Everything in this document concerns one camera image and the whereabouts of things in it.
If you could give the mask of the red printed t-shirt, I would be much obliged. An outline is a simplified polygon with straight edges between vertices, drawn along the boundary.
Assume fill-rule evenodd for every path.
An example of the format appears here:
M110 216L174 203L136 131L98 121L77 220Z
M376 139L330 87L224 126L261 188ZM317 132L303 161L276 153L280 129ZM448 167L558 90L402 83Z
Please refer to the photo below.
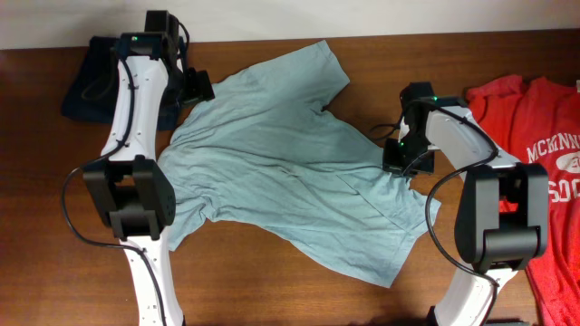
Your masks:
M548 173L548 245L527 277L545 325L579 322L579 90L509 75L472 88L479 126L506 152Z

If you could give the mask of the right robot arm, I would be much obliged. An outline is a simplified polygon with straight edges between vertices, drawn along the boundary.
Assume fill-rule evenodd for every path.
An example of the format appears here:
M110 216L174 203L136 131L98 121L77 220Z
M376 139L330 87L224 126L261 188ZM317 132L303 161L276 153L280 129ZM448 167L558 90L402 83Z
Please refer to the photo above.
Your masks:
M429 325L489 325L500 291L547 248L548 174L523 163L483 130L460 97L439 97L430 83L412 82L399 95L401 116L387 138L382 167L400 177L434 170L441 152L452 172L431 189L425 222L432 242L456 272L442 300L431 306ZM454 225L459 258L436 236L430 206L455 177L463 181Z

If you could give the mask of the light grey-green t-shirt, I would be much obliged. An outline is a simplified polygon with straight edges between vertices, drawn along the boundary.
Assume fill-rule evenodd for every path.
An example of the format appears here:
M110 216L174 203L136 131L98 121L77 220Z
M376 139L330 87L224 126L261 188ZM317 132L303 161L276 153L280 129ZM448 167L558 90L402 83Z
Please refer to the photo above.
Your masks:
M256 225L320 265L390 287L439 210L328 104L349 83L326 42L214 85L159 156L176 249L207 221Z

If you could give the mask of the folded navy blue garment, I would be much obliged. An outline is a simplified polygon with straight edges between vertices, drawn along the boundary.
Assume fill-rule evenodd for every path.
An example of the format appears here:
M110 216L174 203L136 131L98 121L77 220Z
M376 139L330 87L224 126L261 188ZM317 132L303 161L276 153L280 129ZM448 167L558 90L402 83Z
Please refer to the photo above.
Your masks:
M111 124L114 118L119 73L112 37L94 36L77 77L66 93L61 114L75 121ZM185 77L177 71L169 76L159 107L157 129L174 130L181 112L179 97L184 94Z

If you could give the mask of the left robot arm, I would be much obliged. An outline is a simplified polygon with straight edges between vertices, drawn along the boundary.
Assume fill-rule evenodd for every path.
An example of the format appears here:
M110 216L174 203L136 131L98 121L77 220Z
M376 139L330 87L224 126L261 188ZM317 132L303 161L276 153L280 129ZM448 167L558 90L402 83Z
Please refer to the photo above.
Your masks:
M169 11L149 10L139 33L115 44L118 90L111 132L82 178L102 223L127 256L141 325L183 325L169 259L173 186L157 163L163 109L214 99L205 71L187 63L189 34Z

